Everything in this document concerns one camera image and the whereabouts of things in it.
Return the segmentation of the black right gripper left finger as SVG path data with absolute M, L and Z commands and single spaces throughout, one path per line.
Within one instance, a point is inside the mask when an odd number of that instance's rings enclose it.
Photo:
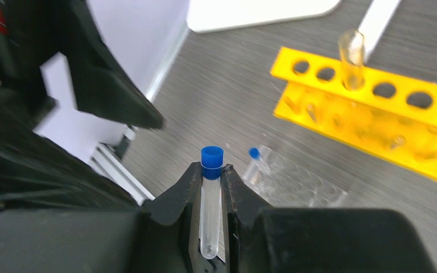
M 0 213 L 0 272 L 199 272 L 201 167 L 144 206 Z

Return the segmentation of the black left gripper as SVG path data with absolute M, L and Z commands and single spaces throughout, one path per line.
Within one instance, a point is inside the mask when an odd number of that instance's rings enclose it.
M 161 129 L 164 117 L 122 69 L 86 1 L 48 1 L 52 34 L 66 56 L 77 109 L 110 121 Z M 34 129 L 56 106 L 41 66 L 57 53 L 44 29 L 44 1 L 0 1 L 0 105 Z

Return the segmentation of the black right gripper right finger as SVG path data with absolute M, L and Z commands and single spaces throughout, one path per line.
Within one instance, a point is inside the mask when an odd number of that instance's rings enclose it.
M 435 272 L 413 224 L 378 208 L 278 208 L 221 174 L 228 272 Z

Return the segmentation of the blue-capped small test tube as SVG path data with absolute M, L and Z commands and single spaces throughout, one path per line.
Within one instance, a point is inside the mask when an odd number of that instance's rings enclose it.
M 244 182 L 252 185 L 257 185 L 260 181 L 260 176 L 271 175 L 271 167 L 267 162 L 272 150 L 267 146 L 252 147 L 249 149 L 251 163 L 249 164 L 245 174 L 242 176 Z

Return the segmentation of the large clear glass test tube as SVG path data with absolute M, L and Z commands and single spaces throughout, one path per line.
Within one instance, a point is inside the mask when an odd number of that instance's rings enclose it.
M 341 80 L 348 90 L 358 90 L 364 84 L 365 38 L 359 30 L 348 30 L 338 39 Z

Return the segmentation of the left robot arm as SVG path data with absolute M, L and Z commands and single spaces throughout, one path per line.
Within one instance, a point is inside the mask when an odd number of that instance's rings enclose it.
M 0 212 L 7 209 L 131 209 L 110 179 L 34 128 L 54 108 L 40 67 L 68 60 L 81 112 L 161 129 L 164 118 L 119 65 L 86 1 L 0 1 Z

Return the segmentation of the clear acrylic tube rack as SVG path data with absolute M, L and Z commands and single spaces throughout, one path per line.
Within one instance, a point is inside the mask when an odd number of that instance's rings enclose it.
M 257 185 L 246 184 L 274 206 L 338 207 L 348 195 L 345 189 L 276 151 L 272 150 L 267 162 L 271 175 L 260 176 Z

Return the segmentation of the white plastic lid tray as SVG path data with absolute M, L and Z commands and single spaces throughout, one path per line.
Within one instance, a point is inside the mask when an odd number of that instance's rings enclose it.
M 196 33 L 323 16 L 341 0 L 190 1 L 187 25 Z

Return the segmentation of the yellow plastic test tube rack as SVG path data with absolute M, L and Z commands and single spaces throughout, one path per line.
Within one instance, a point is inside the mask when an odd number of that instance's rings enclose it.
M 341 63 L 283 47 L 271 75 L 287 82 L 277 118 L 437 181 L 437 84 L 366 68 L 348 90 Z

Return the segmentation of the left metal rack pole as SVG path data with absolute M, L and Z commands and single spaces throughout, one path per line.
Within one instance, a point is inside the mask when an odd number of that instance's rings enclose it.
M 363 49 L 364 64 L 375 50 L 400 2 L 401 0 L 371 1 L 357 29 L 357 34 L 353 38 L 353 45 Z

